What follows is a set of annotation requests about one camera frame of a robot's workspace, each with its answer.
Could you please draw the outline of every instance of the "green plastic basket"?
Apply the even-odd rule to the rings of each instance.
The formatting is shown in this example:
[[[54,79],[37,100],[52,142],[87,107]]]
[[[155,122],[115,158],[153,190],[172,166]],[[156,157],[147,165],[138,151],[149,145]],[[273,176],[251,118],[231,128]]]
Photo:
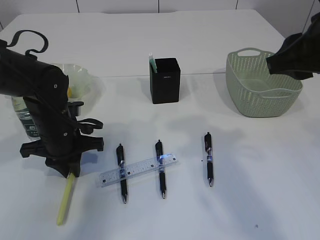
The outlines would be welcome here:
[[[244,51],[258,55],[240,56]],[[266,58],[274,53],[257,48],[231,52],[226,59],[226,85],[239,110],[247,117],[270,118],[284,114],[296,101],[303,85],[287,75],[269,74]]]

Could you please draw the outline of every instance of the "basket handle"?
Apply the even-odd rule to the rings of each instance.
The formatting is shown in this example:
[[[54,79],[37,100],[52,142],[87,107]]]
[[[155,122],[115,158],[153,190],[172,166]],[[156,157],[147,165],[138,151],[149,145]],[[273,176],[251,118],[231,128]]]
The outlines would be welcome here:
[[[245,51],[255,51],[255,52],[258,52],[259,54],[258,55],[255,55],[255,56],[259,56],[261,53],[263,53],[264,51],[258,49],[258,48],[255,48],[255,47],[246,47],[246,48],[243,48],[243,49],[240,49],[238,51],[235,51],[234,53],[236,53],[238,55],[238,57],[248,57],[248,56],[240,56],[239,53],[241,52],[245,52]]]
[[[286,92],[289,95],[287,96],[264,96],[264,93],[283,93]],[[278,88],[278,89],[273,89],[273,90],[269,90],[269,91],[264,91],[264,92],[260,92],[260,96],[264,99],[283,99],[283,98],[288,98],[293,94],[294,91],[289,90],[289,89],[285,89],[285,88]]]

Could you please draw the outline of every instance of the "black pen holder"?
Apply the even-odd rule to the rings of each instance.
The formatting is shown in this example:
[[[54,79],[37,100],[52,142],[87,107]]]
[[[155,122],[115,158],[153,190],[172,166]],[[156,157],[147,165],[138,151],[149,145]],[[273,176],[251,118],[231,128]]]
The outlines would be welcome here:
[[[175,58],[155,59],[157,73],[149,63],[150,92],[153,104],[179,101],[180,67]]]

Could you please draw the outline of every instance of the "green marker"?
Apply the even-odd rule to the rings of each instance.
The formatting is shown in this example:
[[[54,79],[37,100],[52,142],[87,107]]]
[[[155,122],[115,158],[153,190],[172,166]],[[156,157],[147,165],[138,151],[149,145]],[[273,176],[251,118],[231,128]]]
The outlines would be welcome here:
[[[157,71],[156,61],[155,61],[154,56],[152,55],[151,52],[149,53],[149,63],[151,64],[154,72],[157,73],[158,71]]]

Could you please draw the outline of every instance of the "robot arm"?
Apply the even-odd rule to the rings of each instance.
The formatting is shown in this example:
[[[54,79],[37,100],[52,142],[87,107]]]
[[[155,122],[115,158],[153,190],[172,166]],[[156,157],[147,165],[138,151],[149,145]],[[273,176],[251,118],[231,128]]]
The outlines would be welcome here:
[[[320,13],[311,18],[311,25],[302,34],[287,37],[280,50],[266,59],[270,74],[289,75],[297,80],[320,73]]]
[[[42,50],[27,50],[25,55],[7,48],[14,46],[23,32],[33,32],[44,40]],[[23,97],[36,125],[40,140],[24,143],[20,149],[23,158],[30,155],[45,157],[45,164],[64,177],[80,174],[83,152],[103,151],[103,138],[81,135],[101,129],[103,123],[95,119],[77,121],[77,109],[83,102],[68,103],[69,78],[60,68],[37,61],[30,52],[43,53],[48,40],[41,33],[18,31],[11,44],[0,40],[0,94]]]

